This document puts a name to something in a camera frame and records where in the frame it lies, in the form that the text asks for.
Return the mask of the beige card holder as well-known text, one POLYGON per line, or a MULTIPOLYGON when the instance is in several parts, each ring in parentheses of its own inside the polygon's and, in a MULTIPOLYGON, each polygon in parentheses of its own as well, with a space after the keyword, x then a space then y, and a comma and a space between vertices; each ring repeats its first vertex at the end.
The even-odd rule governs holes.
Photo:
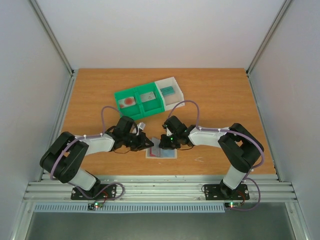
MULTIPOLYGON (((156 137, 151 139, 154 146, 159 147, 160 140, 156 137)), ((160 157, 152 157, 150 156, 150 148, 146 149, 145 158, 146 159, 176 159, 178 157, 178 153, 176 149, 161 149, 160 148, 160 157)))

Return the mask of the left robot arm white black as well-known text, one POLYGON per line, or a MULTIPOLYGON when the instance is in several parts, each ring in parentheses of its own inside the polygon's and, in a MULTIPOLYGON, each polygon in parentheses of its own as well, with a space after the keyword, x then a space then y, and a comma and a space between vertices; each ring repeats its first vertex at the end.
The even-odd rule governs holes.
POLYGON ((81 169, 86 156, 113 152, 121 147, 137 152, 153 146, 154 143, 132 118, 122 116, 115 126, 96 135, 61 133, 42 156, 39 165, 50 173, 52 179, 79 187, 89 199, 96 199, 101 193, 99 180, 81 169))

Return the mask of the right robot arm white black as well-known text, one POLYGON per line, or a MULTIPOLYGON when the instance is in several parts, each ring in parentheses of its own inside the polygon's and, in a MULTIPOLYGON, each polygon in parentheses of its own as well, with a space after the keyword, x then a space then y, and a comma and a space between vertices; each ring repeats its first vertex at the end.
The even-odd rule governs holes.
POLYGON ((264 147, 239 123, 225 128, 187 127, 176 116, 171 116, 162 127, 166 133, 160 137, 161 149, 178 150, 181 146, 222 149, 230 162, 228 172, 218 187, 225 200, 234 197, 249 172, 264 163, 264 147))

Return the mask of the card with red circle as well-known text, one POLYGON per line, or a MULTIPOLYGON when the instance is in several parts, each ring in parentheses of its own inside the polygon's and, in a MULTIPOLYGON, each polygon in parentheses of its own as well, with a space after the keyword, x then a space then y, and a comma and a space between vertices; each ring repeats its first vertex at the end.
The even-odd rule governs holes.
POLYGON ((121 109, 132 107, 136 105, 136 100, 133 96, 129 96, 118 100, 118 105, 121 109))

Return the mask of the grey card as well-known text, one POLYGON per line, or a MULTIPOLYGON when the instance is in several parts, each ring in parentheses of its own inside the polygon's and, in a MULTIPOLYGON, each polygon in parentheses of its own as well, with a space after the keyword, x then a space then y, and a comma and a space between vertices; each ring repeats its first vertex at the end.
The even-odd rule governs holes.
POLYGON ((156 99, 156 95, 153 91, 146 92, 140 95, 140 100, 142 103, 149 102, 156 99))

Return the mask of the teal card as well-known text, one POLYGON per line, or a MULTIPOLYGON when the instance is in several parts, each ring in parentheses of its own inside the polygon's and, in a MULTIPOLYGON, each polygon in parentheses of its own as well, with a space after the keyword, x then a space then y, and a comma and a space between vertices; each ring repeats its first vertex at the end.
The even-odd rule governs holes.
POLYGON ((175 90, 172 86, 163 87, 160 89, 160 92, 164 97, 175 94, 175 90))

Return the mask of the left green bin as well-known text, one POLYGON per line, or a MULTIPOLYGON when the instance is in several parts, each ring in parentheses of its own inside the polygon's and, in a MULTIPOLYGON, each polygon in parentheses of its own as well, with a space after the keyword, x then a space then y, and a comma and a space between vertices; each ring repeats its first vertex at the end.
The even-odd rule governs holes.
POLYGON ((123 116, 134 120, 143 118, 142 102, 135 88, 117 91, 114 93, 114 98, 117 108, 123 116))

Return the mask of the green bin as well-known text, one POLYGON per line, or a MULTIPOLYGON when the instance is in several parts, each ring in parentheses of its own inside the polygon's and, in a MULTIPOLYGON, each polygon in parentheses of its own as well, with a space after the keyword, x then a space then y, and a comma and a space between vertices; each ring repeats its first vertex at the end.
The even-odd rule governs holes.
POLYGON ((114 93, 114 98, 117 108, 123 116, 134 120, 143 118, 142 102, 135 88, 117 91, 114 93))
POLYGON ((135 87, 135 92, 144 118, 165 111, 164 101, 155 82, 139 85, 135 87))

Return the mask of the middle green bin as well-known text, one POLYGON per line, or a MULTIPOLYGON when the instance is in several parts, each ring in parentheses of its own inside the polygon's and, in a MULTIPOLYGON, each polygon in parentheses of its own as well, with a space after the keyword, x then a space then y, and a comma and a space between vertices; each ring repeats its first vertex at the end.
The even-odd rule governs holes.
POLYGON ((135 92, 144 118, 165 111, 164 101, 155 82, 139 85, 135 87, 135 92))

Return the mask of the left controller board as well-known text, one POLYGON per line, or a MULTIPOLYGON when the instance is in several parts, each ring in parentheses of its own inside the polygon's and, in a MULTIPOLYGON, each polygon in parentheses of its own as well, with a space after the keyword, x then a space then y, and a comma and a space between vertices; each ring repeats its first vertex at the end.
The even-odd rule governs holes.
POLYGON ((95 202, 95 203, 89 203, 87 205, 87 209, 89 211, 96 211, 97 209, 100 209, 104 206, 104 203, 102 202, 95 202))

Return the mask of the controller board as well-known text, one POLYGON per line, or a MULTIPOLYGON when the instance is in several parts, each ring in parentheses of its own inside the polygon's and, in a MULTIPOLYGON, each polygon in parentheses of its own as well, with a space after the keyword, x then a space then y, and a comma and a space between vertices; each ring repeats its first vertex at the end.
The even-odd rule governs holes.
POLYGON ((241 207, 243 204, 241 202, 225 202, 224 203, 224 206, 227 208, 227 209, 233 209, 233 208, 239 208, 241 207))
POLYGON ((95 203, 89 203, 87 205, 87 209, 89 211, 96 211, 97 209, 100 209, 104 206, 104 203, 102 202, 95 202, 95 203))

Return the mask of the right controller board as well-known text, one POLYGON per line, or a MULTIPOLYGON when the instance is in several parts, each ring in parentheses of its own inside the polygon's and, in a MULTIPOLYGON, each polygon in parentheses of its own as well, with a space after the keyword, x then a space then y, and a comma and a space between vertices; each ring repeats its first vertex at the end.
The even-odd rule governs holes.
POLYGON ((239 208, 241 207, 243 204, 241 202, 225 202, 224 203, 224 206, 227 208, 227 209, 233 209, 233 208, 239 208))

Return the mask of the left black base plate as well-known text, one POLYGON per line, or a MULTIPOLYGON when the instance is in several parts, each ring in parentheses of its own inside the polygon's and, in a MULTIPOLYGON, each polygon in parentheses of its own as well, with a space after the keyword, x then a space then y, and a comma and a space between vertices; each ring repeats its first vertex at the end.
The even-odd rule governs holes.
POLYGON ((79 186, 75 186, 72 188, 70 199, 74 201, 82 201, 82 200, 104 200, 114 199, 117 193, 117 185, 111 184, 107 186, 107 184, 100 184, 94 186, 91 190, 84 190, 79 186))

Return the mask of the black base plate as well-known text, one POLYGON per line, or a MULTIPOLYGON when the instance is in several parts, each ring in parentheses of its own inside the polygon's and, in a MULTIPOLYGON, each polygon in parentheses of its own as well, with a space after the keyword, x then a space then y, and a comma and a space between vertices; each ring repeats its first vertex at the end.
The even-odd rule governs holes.
POLYGON ((236 189, 230 190, 227 187, 222 187, 221 184, 204 184, 201 187, 205 199, 210 200, 249 200, 250 194, 246 184, 240 184, 236 189))
POLYGON ((117 185, 111 184, 107 186, 107 184, 100 184, 94 186, 91 190, 84 190, 79 186, 75 186, 72 188, 70 199, 74 201, 82 201, 82 200, 104 200, 114 199, 117 193, 117 185))

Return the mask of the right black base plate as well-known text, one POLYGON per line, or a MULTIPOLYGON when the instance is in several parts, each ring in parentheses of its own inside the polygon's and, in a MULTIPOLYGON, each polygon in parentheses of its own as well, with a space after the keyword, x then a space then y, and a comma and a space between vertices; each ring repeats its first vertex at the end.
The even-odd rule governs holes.
POLYGON ((246 184, 240 184, 236 189, 230 190, 227 187, 222 187, 221 184, 204 184, 201 187, 205 199, 210 200, 249 200, 250 194, 246 184))

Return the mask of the left aluminium corner post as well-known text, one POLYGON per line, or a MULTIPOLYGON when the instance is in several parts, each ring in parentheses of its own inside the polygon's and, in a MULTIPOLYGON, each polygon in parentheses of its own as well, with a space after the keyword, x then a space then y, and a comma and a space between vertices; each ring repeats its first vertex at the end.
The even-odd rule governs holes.
POLYGON ((53 44, 55 50, 57 51, 60 59, 62 60, 65 68, 67 69, 67 72, 72 77, 74 74, 74 70, 71 67, 71 64, 69 63, 61 45, 59 44, 46 16, 44 15, 39 3, 37 0, 28 0, 28 3, 30 4, 32 10, 34 11, 36 17, 38 18, 40 24, 42 25, 45 33, 47 34, 49 40, 53 44))

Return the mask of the aluminium corner post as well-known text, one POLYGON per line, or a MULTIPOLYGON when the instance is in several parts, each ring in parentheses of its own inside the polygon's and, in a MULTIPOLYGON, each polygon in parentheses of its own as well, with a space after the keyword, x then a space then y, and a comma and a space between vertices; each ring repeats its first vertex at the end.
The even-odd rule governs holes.
POLYGON ((280 26, 282 20, 284 19, 286 13, 288 12, 290 6, 292 5, 293 0, 284 0, 280 6, 280 9, 275 15, 270 27, 268 28, 261 44, 259 45, 252 61, 250 62, 246 72, 248 78, 250 78, 251 73, 253 72, 254 68, 256 67, 258 61, 260 60, 261 56, 263 55, 264 51, 266 50, 268 44, 270 43, 273 35, 276 33, 278 27, 280 26))
POLYGON ((65 68, 67 69, 67 72, 72 77, 74 74, 74 70, 71 67, 71 64, 69 63, 61 45, 59 44, 46 16, 44 15, 39 3, 37 0, 28 0, 28 3, 30 4, 32 10, 34 11, 36 17, 38 18, 40 24, 42 25, 45 33, 47 34, 49 40, 53 44, 55 50, 57 51, 60 59, 62 60, 65 68))

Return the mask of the aluminium rail frame front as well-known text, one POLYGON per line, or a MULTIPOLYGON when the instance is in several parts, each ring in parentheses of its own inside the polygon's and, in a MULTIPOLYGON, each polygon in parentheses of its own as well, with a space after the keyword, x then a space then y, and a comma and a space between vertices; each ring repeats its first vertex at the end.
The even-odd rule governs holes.
MULTIPOLYGON (((103 184, 118 182, 125 193, 119 201, 128 203, 203 203, 202 186, 218 184, 222 175, 100 175, 103 184)), ((297 202, 292 183, 279 181, 275 174, 253 174, 253 182, 246 180, 249 202, 297 202)), ((40 181, 29 182, 23 196, 24 202, 70 202, 72 186, 50 180, 44 173, 40 181)))

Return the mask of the right aluminium corner post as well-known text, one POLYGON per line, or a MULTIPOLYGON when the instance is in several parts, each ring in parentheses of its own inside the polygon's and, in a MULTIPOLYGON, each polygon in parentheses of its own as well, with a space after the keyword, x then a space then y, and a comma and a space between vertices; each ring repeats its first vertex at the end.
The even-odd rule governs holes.
POLYGON ((290 6, 292 5, 293 0, 284 0, 280 6, 280 9, 275 15, 270 27, 268 28, 261 44, 259 45, 252 61, 250 62, 246 72, 248 78, 250 78, 251 73, 253 72, 254 68, 256 67, 258 61, 260 60, 261 56, 263 55, 264 51, 266 50, 268 44, 270 43, 273 35, 276 33, 278 27, 280 26, 282 20, 284 19, 286 13, 288 12, 290 6))

